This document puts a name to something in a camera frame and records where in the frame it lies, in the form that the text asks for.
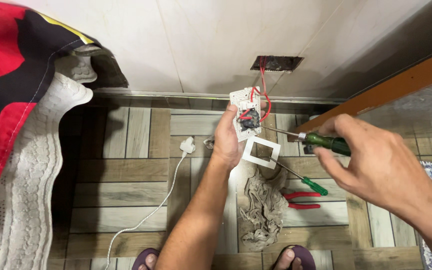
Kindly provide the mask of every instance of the red and black fabric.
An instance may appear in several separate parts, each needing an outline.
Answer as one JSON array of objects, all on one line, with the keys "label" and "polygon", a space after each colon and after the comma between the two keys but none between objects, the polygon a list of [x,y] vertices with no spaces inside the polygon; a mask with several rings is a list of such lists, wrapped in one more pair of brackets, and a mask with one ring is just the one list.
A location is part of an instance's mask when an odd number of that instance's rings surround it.
[{"label": "red and black fabric", "polygon": [[74,31],[39,13],[0,3],[0,175],[19,130],[50,86],[54,60],[83,45]]}]

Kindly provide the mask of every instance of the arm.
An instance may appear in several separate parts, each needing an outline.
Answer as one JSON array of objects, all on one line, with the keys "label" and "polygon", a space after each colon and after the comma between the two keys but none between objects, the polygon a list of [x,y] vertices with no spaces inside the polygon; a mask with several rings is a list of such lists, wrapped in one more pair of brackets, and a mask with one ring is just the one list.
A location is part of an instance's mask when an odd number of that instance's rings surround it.
[{"label": "arm", "polygon": [[208,167],[188,207],[169,235],[156,269],[211,268],[228,195],[228,179],[243,152],[233,126],[236,112],[237,107],[231,105],[221,117],[214,133],[214,149]]},{"label": "arm", "polygon": [[314,150],[336,183],[411,224],[432,251],[432,180],[401,136],[347,114],[327,120],[320,133],[336,133],[351,149],[348,168],[329,150]]}]

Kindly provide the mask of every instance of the hand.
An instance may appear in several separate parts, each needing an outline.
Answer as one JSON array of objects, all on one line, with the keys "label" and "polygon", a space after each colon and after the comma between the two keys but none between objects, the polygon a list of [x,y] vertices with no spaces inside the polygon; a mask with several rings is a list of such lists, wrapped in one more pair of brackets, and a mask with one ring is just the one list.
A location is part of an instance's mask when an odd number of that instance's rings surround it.
[{"label": "hand", "polygon": [[[266,102],[261,102],[261,109],[266,108]],[[244,142],[238,143],[236,130],[234,129],[233,119],[236,117],[238,108],[236,105],[228,103],[226,111],[221,116],[219,124],[214,132],[214,149],[211,158],[215,158],[229,166],[232,170],[241,160],[244,150]]]},{"label": "hand", "polygon": [[348,168],[329,150],[314,150],[323,168],[346,191],[396,214],[431,200],[432,181],[399,134],[347,114],[327,120],[319,132],[345,138],[351,149]]}]

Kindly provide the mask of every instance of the white cable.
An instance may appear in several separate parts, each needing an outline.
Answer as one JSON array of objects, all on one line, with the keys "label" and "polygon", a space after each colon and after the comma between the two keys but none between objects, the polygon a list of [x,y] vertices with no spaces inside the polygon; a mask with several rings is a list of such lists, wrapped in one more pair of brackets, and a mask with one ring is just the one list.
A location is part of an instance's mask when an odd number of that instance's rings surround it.
[{"label": "white cable", "polygon": [[156,213],[156,211],[158,211],[163,204],[166,202],[166,200],[168,199],[168,197],[171,195],[171,192],[173,192],[173,187],[174,187],[174,183],[176,182],[176,174],[178,173],[178,168],[180,167],[181,162],[183,162],[183,159],[186,157],[188,153],[187,152],[183,152],[183,155],[181,157],[181,160],[179,161],[179,163],[176,166],[176,170],[174,171],[174,178],[173,178],[173,183],[171,184],[171,189],[169,190],[169,192],[166,195],[166,198],[164,198],[163,202],[156,208],[154,209],[153,212],[151,212],[149,215],[147,215],[145,218],[143,218],[138,225],[136,225],[135,227],[132,228],[127,228],[127,229],[122,229],[120,231],[118,231],[114,236],[113,239],[111,239],[111,242],[109,243],[109,249],[107,251],[107,261],[106,261],[106,268],[104,268],[104,270],[108,270],[108,267],[110,266],[110,253],[111,253],[111,247],[113,246],[113,242],[114,239],[116,239],[116,237],[123,232],[127,232],[127,231],[132,231],[132,230],[136,230],[141,224],[143,224],[143,222],[145,222],[145,220],[147,220],[149,217],[151,217],[154,213]]}]

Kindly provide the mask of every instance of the toe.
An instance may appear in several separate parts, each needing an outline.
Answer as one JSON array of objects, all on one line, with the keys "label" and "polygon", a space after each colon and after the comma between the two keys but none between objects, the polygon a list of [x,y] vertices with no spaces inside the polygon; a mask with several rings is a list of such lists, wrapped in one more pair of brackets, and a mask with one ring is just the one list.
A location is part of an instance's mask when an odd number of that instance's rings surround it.
[{"label": "toe", "polygon": [[276,262],[276,266],[274,267],[274,270],[288,269],[293,260],[294,260],[294,252],[291,248],[287,248],[279,258],[278,262]]},{"label": "toe", "polygon": [[293,270],[303,270],[303,266],[301,265],[301,259],[296,257],[293,261]]},{"label": "toe", "polygon": [[158,257],[155,254],[149,254],[146,256],[146,265],[149,267],[149,270],[153,270],[156,266],[156,261]]}]

